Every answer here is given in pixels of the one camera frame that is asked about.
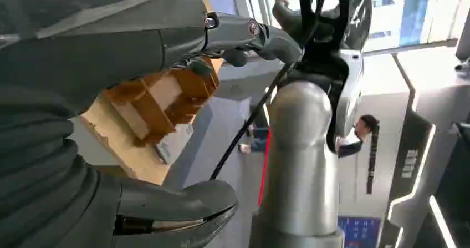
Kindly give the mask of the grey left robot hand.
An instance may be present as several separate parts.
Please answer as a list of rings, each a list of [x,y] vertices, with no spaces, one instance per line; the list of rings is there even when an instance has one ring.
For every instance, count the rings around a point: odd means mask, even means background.
[[[70,138],[72,119],[122,82],[232,49],[301,56],[280,29],[206,20],[203,0],[1,0],[2,247],[205,247],[227,225],[228,183],[113,176]]]

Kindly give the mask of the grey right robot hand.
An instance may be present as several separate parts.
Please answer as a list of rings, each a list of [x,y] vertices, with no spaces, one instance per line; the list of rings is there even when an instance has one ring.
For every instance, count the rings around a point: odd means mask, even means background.
[[[324,44],[328,50],[363,50],[371,27],[372,0],[275,0],[273,15],[302,47]]]

